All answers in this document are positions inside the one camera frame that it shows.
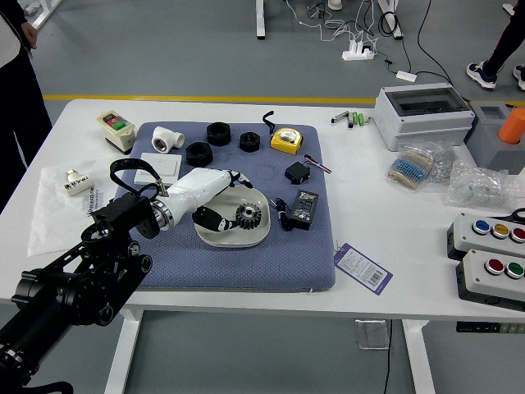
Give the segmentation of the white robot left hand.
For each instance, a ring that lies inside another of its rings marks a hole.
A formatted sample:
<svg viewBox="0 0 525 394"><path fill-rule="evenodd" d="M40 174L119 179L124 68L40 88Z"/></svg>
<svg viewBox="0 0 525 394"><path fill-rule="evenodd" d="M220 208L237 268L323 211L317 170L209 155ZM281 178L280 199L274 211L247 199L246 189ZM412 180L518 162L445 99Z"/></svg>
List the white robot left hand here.
<svg viewBox="0 0 525 394"><path fill-rule="evenodd" d="M186 213L192 213L195 224L211 231L227 231L237 227L236 221L204 207L216 195L228 187L234 187L236 181L248 188L253 187L241 172L202 167L193 169L167 189L167 197L158 198L169 210L162 229L168 230L175 226Z"/></svg>

